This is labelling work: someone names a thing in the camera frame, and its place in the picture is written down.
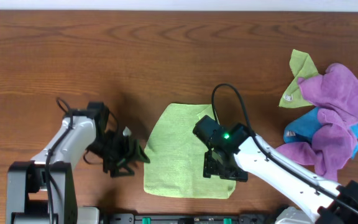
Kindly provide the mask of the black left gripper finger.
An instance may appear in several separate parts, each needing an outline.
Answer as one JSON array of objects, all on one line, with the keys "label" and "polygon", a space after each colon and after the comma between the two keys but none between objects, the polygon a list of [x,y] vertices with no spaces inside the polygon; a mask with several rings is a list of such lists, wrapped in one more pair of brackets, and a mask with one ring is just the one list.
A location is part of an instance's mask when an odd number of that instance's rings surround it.
[{"label": "black left gripper finger", "polygon": [[146,164],[150,164],[150,159],[142,149],[137,139],[133,139],[131,142],[132,155],[131,158],[133,161],[140,161]]},{"label": "black left gripper finger", "polygon": [[121,167],[113,167],[110,170],[111,178],[134,176],[134,174],[135,172],[128,165],[123,165]]}]

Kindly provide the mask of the light green cloth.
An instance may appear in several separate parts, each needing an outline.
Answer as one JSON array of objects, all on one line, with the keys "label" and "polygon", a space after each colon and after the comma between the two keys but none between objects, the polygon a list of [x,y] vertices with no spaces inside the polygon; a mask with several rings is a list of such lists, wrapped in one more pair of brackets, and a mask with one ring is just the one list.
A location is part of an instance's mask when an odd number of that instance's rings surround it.
[{"label": "light green cloth", "polygon": [[144,191],[175,198],[227,199],[233,180],[203,177],[207,147],[193,134],[195,124],[213,116],[211,105],[169,104],[154,126],[145,147]]}]

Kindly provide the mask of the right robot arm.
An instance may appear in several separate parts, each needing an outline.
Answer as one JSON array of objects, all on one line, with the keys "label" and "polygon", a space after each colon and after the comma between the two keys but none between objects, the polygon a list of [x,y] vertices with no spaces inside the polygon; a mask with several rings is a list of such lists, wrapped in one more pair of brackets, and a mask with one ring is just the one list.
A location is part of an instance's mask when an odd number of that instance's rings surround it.
[{"label": "right robot arm", "polygon": [[208,148],[203,176],[245,182],[264,180],[295,203],[313,223],[358,223],[358,183],[341,185],[294,163],[238,123],[231,129],[208,115],[193,134]]}]

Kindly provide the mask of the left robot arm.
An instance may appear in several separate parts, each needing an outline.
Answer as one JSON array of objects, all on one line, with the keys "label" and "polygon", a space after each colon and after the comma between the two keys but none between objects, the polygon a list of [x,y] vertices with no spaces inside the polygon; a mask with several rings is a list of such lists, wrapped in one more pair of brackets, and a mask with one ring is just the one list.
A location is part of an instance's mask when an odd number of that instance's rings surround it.
[{"label": "left robot arm", "polygon": [[150,160],[125,129],[106,130],[109,113],[68,112],[58,133],[29,161],[7,172],[6,223],[107,223],[96,207],[77,204],[73,171],[87,152],[102,159],[111,177],[134,175],[128,163]]}]

